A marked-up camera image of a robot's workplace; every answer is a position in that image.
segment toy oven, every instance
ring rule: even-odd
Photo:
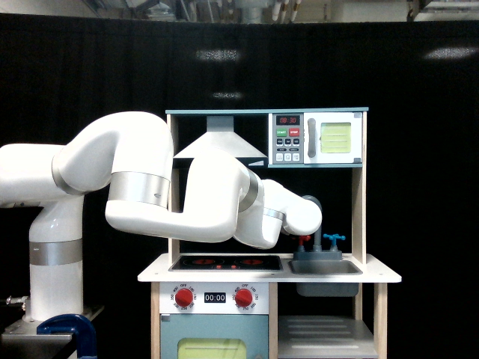
[[[161,358],[267,359],[268,283],[161,283]]]

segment white robotic arm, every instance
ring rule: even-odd
[[[193,160],[183,212],[169,212],[172,160],[166,123],[142,112],[105,116],[64,147],[0,149],[0,207],[44,207],[30,230],[33,319],[82,312],[83,195],[109,182],[106,219],[125,232],[196,242],[233,236],[271,248],[281,228],[310,234],[320,226],[312,202],[216,149]]]

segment blue faucet handle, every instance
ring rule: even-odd
[[[336,247],[336,240],[340,239],[341,241],[346,239],[346,236],[340,236],[339,234],[323,234],[323,238],[331,240],[331,248]]]

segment red button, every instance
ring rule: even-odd
[[[193,293],[187,288],[182,288],[174,296],[174,301],[176,301],[180,307],[188,307],[193,302]]]
[[[299,128],[290,129],[290,137],[299,137]]]
[[[247,307],[253,302],[253,295],[247,289],[240,289],[234,296],[234,301],[238,307]]]

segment sink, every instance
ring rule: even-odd
[[[362,271],[349,260],[291,260],[294,274],[358,275]],[[359,283],[296,283],[296,291],[304,297],[354,297]]]
[[[290,267],[294,274],[362,274],[349,260],[291,260]]]

